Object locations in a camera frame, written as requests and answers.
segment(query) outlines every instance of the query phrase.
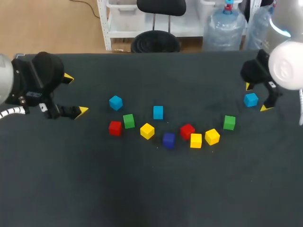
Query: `black chair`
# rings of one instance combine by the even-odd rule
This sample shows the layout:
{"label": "black chair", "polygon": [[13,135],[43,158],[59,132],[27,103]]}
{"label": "black chair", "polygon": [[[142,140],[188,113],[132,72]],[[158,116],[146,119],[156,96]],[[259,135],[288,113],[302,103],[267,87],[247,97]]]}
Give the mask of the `black chair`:
{"label": "black chair", "polygon": [[[131,45],[131,52],[180,52],[177,38],[170,33],[170,16],[184,15],[185,0],[137,0],[137,6],[142,12],[153,13],[152,31],[139,34]],[[155,30],[156,14],[169,16],[168,32]]]}

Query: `light blue cube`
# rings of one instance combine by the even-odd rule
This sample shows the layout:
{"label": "light blue cube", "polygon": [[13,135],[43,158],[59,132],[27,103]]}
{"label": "light blue cube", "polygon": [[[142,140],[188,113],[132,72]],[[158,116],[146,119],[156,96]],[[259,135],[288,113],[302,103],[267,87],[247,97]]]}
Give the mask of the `light blue cube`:
{"label": "light blue cube", "polygon": [[109,100],[109,106],[112,107],[114,110],[119,110],[123,106],[122,98],[118,96],[114,96]]}
{"label": "light blue cube", "polygon": [[153,107],[154,120],[163,120],[163,106],[155,105]]}
{"label": "light blue cube", "polygon": [[258,105],[259,98],[255,93],[247,94],[244,97],[244,103],[247,107],[252,107]]}

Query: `dark blue cube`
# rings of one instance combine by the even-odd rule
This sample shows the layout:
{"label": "dark blue cube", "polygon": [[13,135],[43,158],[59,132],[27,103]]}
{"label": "dark blue cube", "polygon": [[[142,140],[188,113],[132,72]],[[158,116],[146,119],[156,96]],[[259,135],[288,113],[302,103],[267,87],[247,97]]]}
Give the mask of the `dark blue cube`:
{"label": "dark blue cube", "polygon": [[168,149],[173,149],[175,146],[175,134],[165,133],[163,137],[163,146]]}

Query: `wooden floor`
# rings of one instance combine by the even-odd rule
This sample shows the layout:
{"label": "wooden floor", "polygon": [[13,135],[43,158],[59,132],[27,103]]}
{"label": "wooden floor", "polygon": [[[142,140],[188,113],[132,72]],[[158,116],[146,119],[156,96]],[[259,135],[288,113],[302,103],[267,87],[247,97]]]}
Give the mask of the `wooden floor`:
{"label": "wooden floor", "polygon": [[[98,15],[96,0],[88,2]],[[182,51],[200,51],[201,40],[181,39]],[[130,45],[113,42],[113,50]],[[90,7],[69,0],[0,0],[0,53],[111,53]]]}

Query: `red cube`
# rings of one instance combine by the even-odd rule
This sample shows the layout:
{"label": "red cube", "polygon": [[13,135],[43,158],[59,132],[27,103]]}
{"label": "red cube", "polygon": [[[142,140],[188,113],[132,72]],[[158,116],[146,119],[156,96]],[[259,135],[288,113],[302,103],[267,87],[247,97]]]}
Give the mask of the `red cube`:
{"label": "red cube", "polygon": [[111,122],[109,125],[109,134],[111,136],[121,136],[122,123],[121,122]]}
{"label": "red cube", "polygon": [[187,124],[187,125],[184,125],[180,129],[180,135],[183,137],[183,139],[189,140],[190,139],[190,134],[195,133],[195,131],[196,130],[193,126],[191,126],[190,124]]}

